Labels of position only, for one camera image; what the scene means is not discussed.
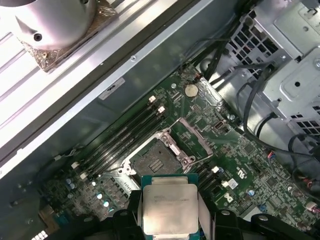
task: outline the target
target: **white connector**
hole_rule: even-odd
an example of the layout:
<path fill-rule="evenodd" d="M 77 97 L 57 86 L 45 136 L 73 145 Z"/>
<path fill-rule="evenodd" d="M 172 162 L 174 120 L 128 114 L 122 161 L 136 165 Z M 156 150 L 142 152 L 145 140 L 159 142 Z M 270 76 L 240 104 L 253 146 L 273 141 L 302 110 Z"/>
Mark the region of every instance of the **white connector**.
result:
<path fill-rule="evenodd" d="M 155 97 L 155 96 L 149 97 L 149 103 L 152 104 L 155 100 L 156 100 L 156 97 Z"/>
<path fill-rule="evenodd" d="M 217 172 L 219 172 L 219 167 L 218 166 L 215 166 L 214 168 L 211 169 L 211 171 L 216 174 Z"/>
<path fill-rule="evenodd" d="M 310 201 L 306 204 L 305 208 L 310 211 L 313 212 L 313 210 L 317 207 L 317 204 L 313 201 Z"/>
<path fill-rule="evenodd" d="M 81 173 L 80 178 L 83 180 L 88 176 L 86 172 Z"/>
<path fill-rule="evenodd" d="M 162 114 L 165 110 L 166 110 L 165 107 L 164 107 L 164 106 L 161 106 L 161 107 L 159 107 L 159 109 L 158 109 L 158 113 Z"/>
<path fill-rule="evenodd" d="M 72 169 L 76 169 L 77 167 L 79 167 L 79 163 L 77 161 L 75 161 L 74 163 L 71 164 Z"/>
<path fill-rule="evenodd" d="M 225 188 L 226 187 L 229 187 L 229 183 L 227 181 L 223 181 L 221 182 L 222 186 L 224 186 Z"/>

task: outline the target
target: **green circuit board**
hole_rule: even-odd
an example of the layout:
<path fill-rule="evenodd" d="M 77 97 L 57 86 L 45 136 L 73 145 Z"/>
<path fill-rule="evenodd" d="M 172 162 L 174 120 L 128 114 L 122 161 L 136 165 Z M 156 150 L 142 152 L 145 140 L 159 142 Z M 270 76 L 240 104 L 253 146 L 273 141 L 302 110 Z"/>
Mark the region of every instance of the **green circuit board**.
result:
<path fill-rule="evenodd" d="M 131 119 L 142 106 L 145 106 L 151 96 L 155 96 L 160 106 L 165 108 L 165 118 L 161 120 L 156 129 L 148 132 L 139 144 L 156 131 L 170 127 L 169 134 L 176 145 L 188 156 L 192 156 L 194 162 L 207 158 L 201 163 L 193 164 L 188 169 L 189 172 L 201 171 L 204 166 L 207 169 L 219 168 L 217 174 L 221 181 L 213 179 L 210 181 L 209 177 L 212 175 L 209 174 L 203 178 L 199 176 L 200 182 L 203 181 L 204 183 L 208 178 L 207 185 L 204 188 L 211 194 L 219 208 L 230 209 L 238 215 L 244 216 L 257 207 L 259 211 L 277 216 L 292 226 L 302 222 L 306 225 L 314 223 L 317 216 L 305 208 L 306 203 L 312 200 L 299 192 L 295 184 L 281 181 L 273 174 L 268 165 L 266 150 L 244 137 L 239 130 L 238 119 L 231 117 L 231 115 L 235 115 L 232 110 L 219 99 L 220 96 L 207 81 L 199 77 L 195 82 L 196 74 L 197 72 L 194 69 L 189 69 L 187 74 L 182 75 L 178 72 L 173 73 L 85 147 L 74 160 L 92 158 L 91 156 L 96 155 L 96 152 L 101 151 L 98 147 L 107 141 L 117 128 Z M 187 126 L 179 121 L 181 119 L 187 123 Z M 131 158 L 133 169 L 137 168 L 137 175 L 131 177 L 138 179 L 141 177 L 139 173 L 147 171 L 143 168 L 143 166 L 146 166 L 145 162 L 139 161 L 147 161 L 148 157 L 144 157 L 147 153 L 150 154 L 151 158 L 155 156 L 156 150 L 163 148 L 161 144 L 155 146 L 158 143 L 157 140 L 149 142 Z M 115 165 L 119 166 L 122 160 L 136 148 L 136 145 L 127 148 L 126 154 Z M 212 156 L 208 156 L 208 148 L 211 150 Z M 164 154 L 164 156 L 172 154 L 170 152 L 163 153 L 162 150 L 158 152 Z M 153 164 L 150 169 L 154 171 L 154 174 L 157 174 L 157 170 L 158 168 L 161 169 L 162 164 L 162 162 Z M 290 174 L 277 161 L 274 161 L 273 164 L 279 175 L 283 178 L 290 178 Z M 182 172 L 182 165 L 177 167 L 175 163 L 173 166 L 167 167 L 165 172 L 161 172 L 161 174 Z M 124 176 L 117 175 L 116 172 L 112 174 L 113 179 L 124 178 Z M 65 181 L 66 178 L 76 179 L 76 184 L 78 184 L 75 193 L 76 198 L 67 198 L 70 190 L 65 186 L 57 185 L 57 181 Z M 62 206 L 59 208 L 60 211 L 70 211 L 69 215 L 94 212 L 103 219 L 108 216 L 109 209 L 101 207 L 102 201 L 97 200 L 96 195 L 104 192 L 117 208 L 125 207 L 126 199 L 121 201 L 123 205 L 118 203 L 117 200 L 123 198 L 124 194 L 130 195 L 130 190 L 126 190 L 122 186 L 131 181 L 128 176 L 126 178 L 122 183 L 118 183 L 114 192 L 111 192 L 112 188 L 105 185 L 105 179 L 110 181 L 110 176 L 103 175 L 98 180 L 95 179 L 96 186 L 92 186 L 92 179 L 80 183 L 82 180 L 79 175 L 68 168 L 64 170 L 62 175 L 60 174 L 60 176 L 56 176 L 55 179 L 47 182 L 43 191 L 49 192 L 48 195 L 52 203 L 55 202 L 56 206 Z M 124 192 L 116 197 L 115 194 L 120 189 L 123 189 Z"/>

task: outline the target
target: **screw hole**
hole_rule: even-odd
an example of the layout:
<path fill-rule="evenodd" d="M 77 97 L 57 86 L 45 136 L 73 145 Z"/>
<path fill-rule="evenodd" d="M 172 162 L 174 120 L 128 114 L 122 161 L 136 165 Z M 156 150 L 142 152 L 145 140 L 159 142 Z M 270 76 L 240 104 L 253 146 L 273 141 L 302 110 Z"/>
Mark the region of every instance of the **screw hole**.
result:
<path fill-rule="evenodd" d="M 36 42 L 40 42 L 42 40 L 42 35 L 40 33 L 36 33 L 35 35 L 33 35 L 33 39 Z"/>

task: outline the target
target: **small white label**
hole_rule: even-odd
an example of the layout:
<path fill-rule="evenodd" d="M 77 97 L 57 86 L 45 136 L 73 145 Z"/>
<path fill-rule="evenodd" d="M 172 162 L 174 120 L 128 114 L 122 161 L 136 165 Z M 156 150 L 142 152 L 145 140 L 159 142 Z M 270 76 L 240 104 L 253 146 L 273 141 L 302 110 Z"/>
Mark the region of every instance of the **small white label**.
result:
<path fill-rule="evenodd" d="M 238 171 L 238 175 L 241 179 L 246 178 L 246 174 L 244 173 L 244 171 L 242 171 L 241 169 Z"/>
<path fill-rule="evenodd" d="M 119 78 L 117 81 L 115 81 L 110 87 L 107 88 L 99 98 L 101 100 L 105 100 L 107 97 L 109 97 L 115 90 L 117 90 L 122 84 L 124 84 L 126 81 L 123 77 Z"/>
<path fill-rule="evenodd" d="M 230 188 L 233 190 L 235 189 L 237 186 L 238 186 L 238 183 L 236 182 L 236 180 L 234 180 L 233 178 L 231 178 L 229 181 L 228 181 L 228 184 L 230 186 Z"/>
<path fill-rule="evenodd" d="M 224 195 L 224 198 L 227 200 L 228 203 L 231 203 L 234 200 L 228 192 Z"/>

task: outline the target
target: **screw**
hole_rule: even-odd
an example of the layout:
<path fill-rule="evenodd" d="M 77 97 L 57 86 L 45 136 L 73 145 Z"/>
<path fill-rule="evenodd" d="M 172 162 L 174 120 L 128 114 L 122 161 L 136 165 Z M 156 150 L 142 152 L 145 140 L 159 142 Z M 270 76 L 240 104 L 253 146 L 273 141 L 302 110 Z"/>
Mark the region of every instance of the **screw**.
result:
<path fill-rule="evenodd" d="M 269 220 L 269 219 L 268 219 L 266 216 L 264 216 L 264 215 L 260 215 L 260 216 L 259 216 L 259 219 L 260 219 L 261 221 L 264 221 L 264 222 L 266 222 L 266 221 Z"/>
<path fill-rule="evenodd" d="M 234 121 L 234 120 L 236 119 L 236 116 L 233 115 L 233 114 L 228 114 L 226 117 L 227 117 L 230 121 Z"/>
<path fill-rule="evenodd" d="M 230 215 L 230 212 L 227 210 L 222 210 L 221 213 L 222 215 L 226 215 L 226 216 Z"/>
<path fill-rule="evenodd" d="M 320 58 L 316 58 L 316 59 L 313 61 L 313 64 L 314 64 L 315 68 L 317 68 L 318 70 L 320 70 Z"/>
<path fill-rule="evenodd" d="M 34 222 L 34 220 L 33 220 L 32 218 L 29 218 L 29 219 L 26 221 L 26 223 L 27 223 L 28 225 L 31 225 L 33 222 Z"/>
<path fill-rule="evenodd" d="M 93 219 L 94 219 L 94 218 L 93 218 L 92 216 L 90 216 L 90 217 L 85 218 L 83 221 L 84 221 L 85 223 L 87 223 L 87 222 L 91 222 Z"/>

